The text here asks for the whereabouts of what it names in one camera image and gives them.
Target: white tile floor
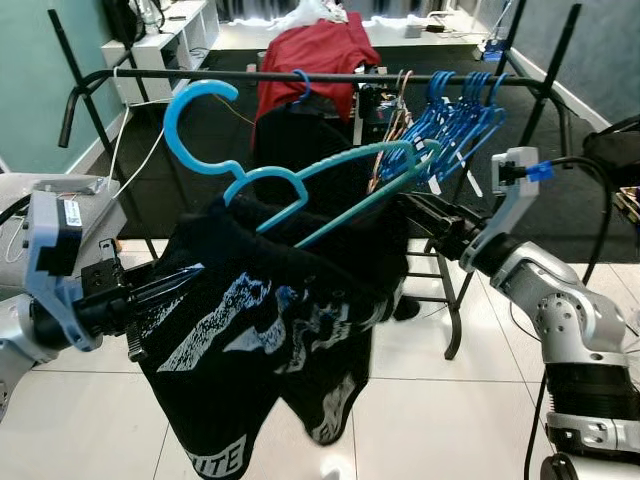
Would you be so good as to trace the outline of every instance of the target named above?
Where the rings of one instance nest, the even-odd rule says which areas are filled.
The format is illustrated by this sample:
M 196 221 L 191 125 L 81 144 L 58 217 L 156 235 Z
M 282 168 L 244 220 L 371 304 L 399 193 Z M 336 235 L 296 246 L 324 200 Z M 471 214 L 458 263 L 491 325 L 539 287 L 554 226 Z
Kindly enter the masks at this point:
M 165 246 L 157 242 L 160 250 Z M 132 266 L 151 257 L 143 242 L 133 241 L 122 258 Z M 432 268 L 431 259 L 412 259 L 413 271 Z M 453 264 L 451 271 L 459 288 L 463 274 Z M 592 287 L 630 315 L 639 308 L 640 267 L 600 265 Z M 438 282 L 425 279 L 409 281 L 407 291 L 442 294 Z M 320 480 L 332 469 L 340 469 L 340 480 L 520 478 L 542 373 L 539 347 L 512 324 L 508 302 L 476 274 L 462 308 L 460 352 L 445 361 L 451 327 L 439 307 L 424 304 L 421 318 L 376 328 L 370 385 L 336 445 L 316 447 L 279 402 L 245 478 Z M 633 368 L 638 381 L 638 359 Z M 542 426 L 538 434 L 534 473 L 552 452 Z M 0 425 L 0 479 L 41 478 L 198 478 L 140 369 L 127 360 L 122 338 L 107 339 L 91 354 L 66 351 L 19 384 Z

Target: white cloth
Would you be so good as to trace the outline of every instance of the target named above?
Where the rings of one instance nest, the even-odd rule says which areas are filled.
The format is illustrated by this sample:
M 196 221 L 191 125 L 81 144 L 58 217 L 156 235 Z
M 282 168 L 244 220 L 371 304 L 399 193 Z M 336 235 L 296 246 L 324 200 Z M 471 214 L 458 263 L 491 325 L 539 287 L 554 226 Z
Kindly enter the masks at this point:
M 285 15 L 271 28 L 284 32 L 292 28 L 315 25 L 318 20 L 328 20 L 333 23 L 349 21 L 342 5 L 336 5 L 334 0 L 300 0 L 295 10 Z

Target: teal wall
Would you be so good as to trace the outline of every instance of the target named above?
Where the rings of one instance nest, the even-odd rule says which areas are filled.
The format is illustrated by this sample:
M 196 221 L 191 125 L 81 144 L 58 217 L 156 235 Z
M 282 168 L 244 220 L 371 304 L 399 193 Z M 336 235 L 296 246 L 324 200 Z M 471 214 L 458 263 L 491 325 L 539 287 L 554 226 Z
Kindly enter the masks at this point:
M 55 8 L 83 74 L 105 68 L 102 0 L 0 0 L 0 158 L 12 171 L 63 173 L 98 138 L 78 102 L 69 148 L 58 134 L 73 77 L 47 9 Z M 111 82 L 93 96 L 105 126 L 122 106 Z

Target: red shirt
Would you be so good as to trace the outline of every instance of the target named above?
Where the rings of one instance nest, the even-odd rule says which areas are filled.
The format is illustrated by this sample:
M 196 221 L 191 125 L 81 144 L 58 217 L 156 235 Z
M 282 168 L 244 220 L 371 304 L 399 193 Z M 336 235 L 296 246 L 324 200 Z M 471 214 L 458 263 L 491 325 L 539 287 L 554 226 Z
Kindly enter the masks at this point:
M 349 12 L 349 23 L 320 20 L 310 27 L 287 30 L 269 44 L 263 72 L 353 73 L 362 64 L 377 65 L 380 56 L 371 47 L 359 13 Z M 313 83 L 313 92 L 333 100 L 340 118 L 349 121 L 354 87 L 350 83 Z M 256 120 L 270 110 L 294 102 L 305 84 L 260 82 Z

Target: black garment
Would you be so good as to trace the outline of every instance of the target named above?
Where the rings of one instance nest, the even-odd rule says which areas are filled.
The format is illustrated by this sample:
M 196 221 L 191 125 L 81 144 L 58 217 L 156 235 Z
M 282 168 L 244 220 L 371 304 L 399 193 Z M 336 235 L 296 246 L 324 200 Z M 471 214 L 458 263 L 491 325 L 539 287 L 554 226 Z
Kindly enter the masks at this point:
M 326 219 L 300 214 L 256 235 L 277 211 L 219 199 L 178 225 L 155 267 L 205 267 L 141 322 L 142 370 L 204 478 L 242 477 L 278 397 L 315 442 L 340 438 L 367 383 L 371 327 L 391 315 L 408 271 L 395 199 L 306 251 L 290 245 Z
M 256 124 L 256 167 L 277 165 L 298 172 L 350 148 L 351 142 L 320 115 L 292 113 L 287 106 L 263 115 Z M 360 202 L 367 195 L 373 162 L 375 158 L 346 162 L 307 179 L 305 211 L 335 217 Z M 259 180 L 254 189 L 256 197 L 269 205 L 286 206 L 298 198 L 285 180 Z

